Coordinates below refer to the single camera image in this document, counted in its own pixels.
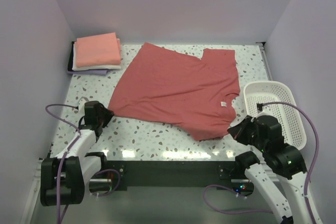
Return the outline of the red t-shirt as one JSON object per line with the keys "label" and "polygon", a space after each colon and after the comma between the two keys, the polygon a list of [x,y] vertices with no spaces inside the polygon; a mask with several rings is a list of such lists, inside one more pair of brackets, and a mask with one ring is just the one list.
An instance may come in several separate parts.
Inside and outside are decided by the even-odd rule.
{"label": "red t-shirt", "polygon": [[175,125],[202,141],[227,134],[239,93],[233,50],[206,48],[198,58],[145,43],[108,108],[119,117]]}

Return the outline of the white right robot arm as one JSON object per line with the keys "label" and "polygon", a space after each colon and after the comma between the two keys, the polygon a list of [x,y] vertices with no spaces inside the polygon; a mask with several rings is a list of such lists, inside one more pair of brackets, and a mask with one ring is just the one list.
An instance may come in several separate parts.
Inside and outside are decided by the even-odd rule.
{"label": "white right robot arm", "polygon": [[238,143],[261,151],[282,190],[266,174],[252,151],[236,156],[234,173],[248,178],[268,203],[278,223],[322,223],[309,189],[308,170],[300,151],[285,142],[281,124],[271,115],[246,116],[228,133]]}

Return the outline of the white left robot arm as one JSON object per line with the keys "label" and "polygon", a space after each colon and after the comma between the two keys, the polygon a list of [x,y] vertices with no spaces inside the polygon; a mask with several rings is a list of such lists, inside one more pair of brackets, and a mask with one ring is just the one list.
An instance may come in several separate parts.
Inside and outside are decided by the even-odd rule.
{"label": "white left robot arm", "polygon": [[55,157],[42,161],[40,202],[43,206],[79,204],[89,180],[94,175],[103,178],[108,174],[106,155],[89,150],[114,114],[98,101],[86,102],[83,110],[84,116],[75,126],[76,133],[69,144]]}

